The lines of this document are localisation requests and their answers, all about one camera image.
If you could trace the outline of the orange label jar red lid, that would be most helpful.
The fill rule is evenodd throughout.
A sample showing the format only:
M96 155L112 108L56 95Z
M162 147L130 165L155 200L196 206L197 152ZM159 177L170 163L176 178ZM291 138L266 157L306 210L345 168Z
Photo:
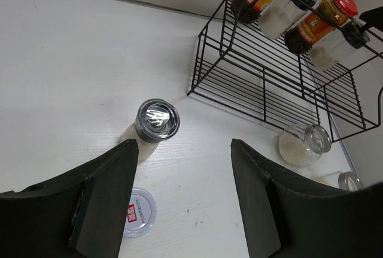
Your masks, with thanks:
M314 12L287 31L285 45L294 54L306 53L315 43L357 13L354 0L321 0Z

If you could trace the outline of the black pump cap salt bottle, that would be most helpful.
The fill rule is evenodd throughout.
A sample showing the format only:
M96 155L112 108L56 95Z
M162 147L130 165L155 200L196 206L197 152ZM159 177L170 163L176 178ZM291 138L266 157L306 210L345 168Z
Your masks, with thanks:
M270 39L279 38L298 22L317 0L274 0L259 18L259 28Z

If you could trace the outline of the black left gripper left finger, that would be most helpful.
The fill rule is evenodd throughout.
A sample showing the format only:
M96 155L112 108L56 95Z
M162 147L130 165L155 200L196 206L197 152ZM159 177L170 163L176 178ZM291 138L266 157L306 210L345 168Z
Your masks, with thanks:
M1 193L2 257L117 257L138 166L127 139L22 191Z

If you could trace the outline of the round glass jar metal rim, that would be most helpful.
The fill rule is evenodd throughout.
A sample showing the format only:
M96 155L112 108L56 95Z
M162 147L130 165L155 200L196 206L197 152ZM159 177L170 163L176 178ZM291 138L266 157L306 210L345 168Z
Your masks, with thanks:
M284 161L299 168L316 162L332 147L330 137L322 126L306 124L284 129L278 138L278 145Z

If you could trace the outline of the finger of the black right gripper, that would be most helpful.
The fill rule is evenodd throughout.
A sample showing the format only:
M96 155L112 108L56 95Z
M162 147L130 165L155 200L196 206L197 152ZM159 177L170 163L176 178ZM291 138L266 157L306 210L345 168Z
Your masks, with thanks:
M383 24L383 6L361 13L359 19L364 22L364 28L381 28Z

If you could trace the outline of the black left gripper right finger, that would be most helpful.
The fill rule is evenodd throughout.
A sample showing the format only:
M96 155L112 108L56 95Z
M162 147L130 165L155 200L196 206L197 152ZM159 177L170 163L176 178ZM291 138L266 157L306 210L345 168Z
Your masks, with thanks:
M231 142L250 257L381 257L382 184L356 192L305 178Z

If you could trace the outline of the black knob cap salt bottle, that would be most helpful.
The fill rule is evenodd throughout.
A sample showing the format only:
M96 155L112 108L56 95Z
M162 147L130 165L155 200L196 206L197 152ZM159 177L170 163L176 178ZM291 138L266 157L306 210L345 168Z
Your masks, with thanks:
M370 37L362 28L360 23L351 20L341 30L332 31L314 44L308 51L313 65L325 71L369 43Z

